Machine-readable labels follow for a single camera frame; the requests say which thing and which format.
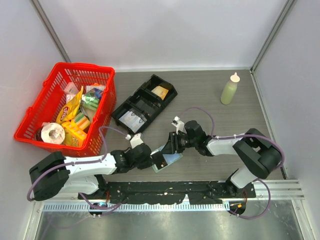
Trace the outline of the green leather card holder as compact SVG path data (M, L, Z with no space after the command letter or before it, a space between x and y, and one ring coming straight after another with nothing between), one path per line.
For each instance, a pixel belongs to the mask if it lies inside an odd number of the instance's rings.
M153 153L156 153L156 152L161 152L162 148L164 147L164 145L162 145L161 147L155 149L154 151L151 152L151 155ZM183 157L183 155L181 153L175 153L175 154L163 154L165 160L167 161L168 166L170 166L171 164L175 163L177 160L181 159Z

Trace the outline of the dark credit card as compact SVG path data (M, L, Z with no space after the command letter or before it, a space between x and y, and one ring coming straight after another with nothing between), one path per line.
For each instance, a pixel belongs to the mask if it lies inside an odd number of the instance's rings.
M165 160L163 154L159 151L153 153L151 155L151 158L152 158L152 162L153 162L153 168L154 170L157 172L157 171L160 171L161 169L165 168L168 163L167 161Z

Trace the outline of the white credit card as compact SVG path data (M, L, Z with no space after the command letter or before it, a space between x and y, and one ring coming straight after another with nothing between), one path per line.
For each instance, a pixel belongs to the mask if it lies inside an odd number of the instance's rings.
M134 112L130 113L129 127L136 133L145 123L145 120L140 116L136 115Z

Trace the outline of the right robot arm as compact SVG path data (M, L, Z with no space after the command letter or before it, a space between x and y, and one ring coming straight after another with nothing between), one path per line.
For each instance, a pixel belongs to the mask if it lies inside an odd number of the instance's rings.
M237 155L241 159L244 166L225 181L230 197L238 197L249 183L266 179L284 164L281 148L255 128L240 135L210 136L195 120L187 123L174 120L172 124L176 131L169 133L162 154L180 154L187 148L194 148L202 156Z

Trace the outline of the white card in tray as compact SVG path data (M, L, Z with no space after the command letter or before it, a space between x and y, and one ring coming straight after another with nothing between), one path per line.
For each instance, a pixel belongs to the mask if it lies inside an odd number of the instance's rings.
M125 124L132 131L136 131L138 116L134 112L127 111L119 118L119 121Z

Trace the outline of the tan card in tray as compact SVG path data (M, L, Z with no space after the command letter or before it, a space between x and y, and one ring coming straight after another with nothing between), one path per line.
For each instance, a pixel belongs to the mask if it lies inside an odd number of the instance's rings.
M169 90L158 85L151 92L160 97L162 100L164 100Z

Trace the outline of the black plastic organizer tray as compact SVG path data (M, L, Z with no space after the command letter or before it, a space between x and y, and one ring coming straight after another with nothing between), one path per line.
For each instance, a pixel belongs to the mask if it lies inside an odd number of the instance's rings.
M164 100L152 93L152 90L157 86L162 86L165 89L168 89L168 94ZM114 119L117 126L121 126L130 134L134 135L137 133L142 133L177 95L178 92L171 83L153 74L116 110L114 110L114 112L111 114L111 117ZM127 111L134 112L145 121L144 125L137 132L133 132L129 127L119 121L119 118Z

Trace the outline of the yellow cracker box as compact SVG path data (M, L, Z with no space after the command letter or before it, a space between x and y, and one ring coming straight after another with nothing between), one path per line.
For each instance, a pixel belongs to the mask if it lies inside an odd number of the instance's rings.
M63 143L66 146L80 148L83 146L87 134L81 130L73 121L66 121L61 125L65 132Z

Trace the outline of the green yellow sponge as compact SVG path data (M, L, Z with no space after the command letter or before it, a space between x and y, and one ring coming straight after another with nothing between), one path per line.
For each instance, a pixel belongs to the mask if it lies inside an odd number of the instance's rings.
M83 131L91 125L90 120L82 112L78 113L73 121Z

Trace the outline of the green sponge pack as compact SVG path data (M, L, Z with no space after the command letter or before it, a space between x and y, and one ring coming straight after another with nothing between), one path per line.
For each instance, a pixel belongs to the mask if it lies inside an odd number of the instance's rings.
M81 106L91 110L97 110L102 96L96 93L84 94L81 97Z

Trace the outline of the green squeeze bottle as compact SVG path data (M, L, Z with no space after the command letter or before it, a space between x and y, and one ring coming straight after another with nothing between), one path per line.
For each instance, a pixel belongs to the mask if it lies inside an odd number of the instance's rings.
M224 105L229 105L237 91L238 83L240 82L240 77L237 72L230 76L229 81L224 86L222 91L220 101Z

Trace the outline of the yellow snack bag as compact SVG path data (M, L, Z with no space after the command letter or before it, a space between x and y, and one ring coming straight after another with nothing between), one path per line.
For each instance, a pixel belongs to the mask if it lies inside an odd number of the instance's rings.
M80 91L63 106L56 118L56 123L61 125L64 122L72 120L76 116L81 104L83 90L84 87L82 86Z

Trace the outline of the white small packet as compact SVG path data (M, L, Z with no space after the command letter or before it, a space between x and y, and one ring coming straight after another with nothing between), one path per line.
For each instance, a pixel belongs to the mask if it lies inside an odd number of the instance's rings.
M63 91L66 95L76 95L79 92L74 82L69 82Z

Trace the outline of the dark round can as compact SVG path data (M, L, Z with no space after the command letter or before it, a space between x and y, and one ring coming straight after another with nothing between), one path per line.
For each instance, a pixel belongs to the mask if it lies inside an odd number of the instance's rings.
M35 132L35 134L34 134L34 139L36 140L36 141L39 141L39 142L42 142L43 141L43 139L42 139L42 127L41 128L38 128L37 130L36 130L36 132Z

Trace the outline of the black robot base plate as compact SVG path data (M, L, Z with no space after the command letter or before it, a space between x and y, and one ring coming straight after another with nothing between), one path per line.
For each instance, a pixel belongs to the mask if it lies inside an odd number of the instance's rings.
M173 205L188 197L192 205L219 204L222 199L253 199L256 191L252 183L236 189L220 181L137 181L104 183L88 200L109 200L112 204Z

